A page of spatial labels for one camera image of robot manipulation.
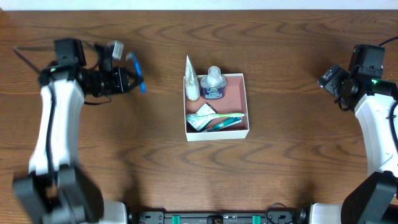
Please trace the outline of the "green white soap packet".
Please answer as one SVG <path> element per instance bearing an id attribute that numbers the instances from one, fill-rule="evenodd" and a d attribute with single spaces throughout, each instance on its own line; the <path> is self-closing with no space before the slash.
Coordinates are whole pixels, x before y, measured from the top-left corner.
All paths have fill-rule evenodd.
<path id="1" fill-rule="evenodd" d="M 211 119 L 207 118 L 195 118 L 196 116 L 205 116 L 209 114 L 215 114 L 216 110 L 205 103 L 195 114 L 187 114 L 187 122 L 198 132 L 203 131 L 208 124 L 210 123 Z"/>

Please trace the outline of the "green white toothbrush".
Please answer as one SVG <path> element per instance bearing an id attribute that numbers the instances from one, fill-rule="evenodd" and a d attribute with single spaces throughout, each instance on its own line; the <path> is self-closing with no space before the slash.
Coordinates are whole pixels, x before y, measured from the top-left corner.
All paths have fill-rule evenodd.
<path id="1" fill-rule="evenodd" d="M 241 118 L 244 116 L 244 113 L 226 113 L 226 114 L 206 114 L 206 115 L 197 115 L 197 114 L 188 114 L 186 115 L 187 121 L 200 121 L 200 120 L 212 120 L 216 118 Z"/>

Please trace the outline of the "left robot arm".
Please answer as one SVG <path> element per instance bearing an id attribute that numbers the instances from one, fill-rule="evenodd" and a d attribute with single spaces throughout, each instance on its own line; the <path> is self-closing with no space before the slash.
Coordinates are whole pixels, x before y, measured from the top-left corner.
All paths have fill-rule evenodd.
<path id="1" fill-rule="evenodd" d="M 42 117 L 27 177 L 12 188 L 33 223 L 134 223 L 124 202 L 105 200 L 84 173 L 78 153 L 80 113 L 86 96 L 110 97 L 143 84 L 138 68 L 115 67 L 123 44 L 93 44 L 96 64 L 88 68 L 86 42 L 73 38 L 54 42 L 55 60 L 39 70 Z"/>

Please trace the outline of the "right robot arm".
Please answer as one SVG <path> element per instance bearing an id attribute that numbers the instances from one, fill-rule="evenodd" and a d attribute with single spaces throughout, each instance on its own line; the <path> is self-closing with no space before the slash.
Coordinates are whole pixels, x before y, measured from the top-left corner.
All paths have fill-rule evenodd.
<path id="1" fill-rule="evenodd" d="M 355 45 L 347 70 L 334 64 L 318 81 L 363 134 L 367 178 L 341 204 L 314 203 L 308 223 L 397 223 L 397 85 L 382 79 L 382 45 Z"/>

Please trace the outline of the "blue disposable razor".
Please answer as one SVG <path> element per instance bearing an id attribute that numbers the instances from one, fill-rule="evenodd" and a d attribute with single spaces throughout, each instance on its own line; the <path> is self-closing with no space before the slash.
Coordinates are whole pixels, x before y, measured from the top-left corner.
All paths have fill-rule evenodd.
<path id="1" fill-rule="evenodd" d="M 141 77 L 141 78 L 144 78 L 143 74 L 142 74 L 141 66 L 140 66 L 140 63 L 138 61 L 136 53 L 135 52 L 129 52 L 126 55 L 126 60 L 131 60 L 133 65 L 134 65 L 134 69 L 135 69 L 135 71 L 137 73 L 137 76 Z M 146 93 L 146 84 L 144 83 L 144 81 L 142 81 L 140 83 L 140 90 L 141 90 L 141 93 Z"/>

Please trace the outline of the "white floral lotion tube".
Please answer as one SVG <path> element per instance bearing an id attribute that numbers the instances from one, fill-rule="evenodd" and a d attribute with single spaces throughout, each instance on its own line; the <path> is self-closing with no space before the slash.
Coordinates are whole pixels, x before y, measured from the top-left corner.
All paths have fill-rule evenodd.
<path id="1" fill-rule="evenodd" d="M 190 101 L 195 101 L 200 97 L 198 78 L 188 55 L 185 66 L 185 95 Z"/>

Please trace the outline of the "small toothpaste tube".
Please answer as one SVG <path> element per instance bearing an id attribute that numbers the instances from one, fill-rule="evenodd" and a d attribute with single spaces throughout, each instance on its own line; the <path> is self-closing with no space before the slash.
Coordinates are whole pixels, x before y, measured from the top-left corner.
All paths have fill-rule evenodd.
<path id="1" fill-rule="evenodd" d="M 240 117 L 231 117 L 231 118 L 225 119 L 225 120 L 215 124 L 214 126 L 212 126 L 210 128 L 203 130 L 203 132 L 209 133 L 209 132 L 219 131 L 224 128 L 233 126 L 235 124 L 239 124 L 241 122 L 242 122 L 242 119 Z"/>

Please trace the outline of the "clear blue sanitizer bottle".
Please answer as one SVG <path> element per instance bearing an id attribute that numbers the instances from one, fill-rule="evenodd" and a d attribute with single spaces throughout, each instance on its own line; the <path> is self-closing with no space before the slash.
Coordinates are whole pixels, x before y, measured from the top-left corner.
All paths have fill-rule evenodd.
<path id="1" fill-rule="evenodd" d="M 201 96 L 207 100 L 218 100 L 225 95 L 226 79 L 217 66 L 208 69 L 208 74 L 200 80 Z"/>

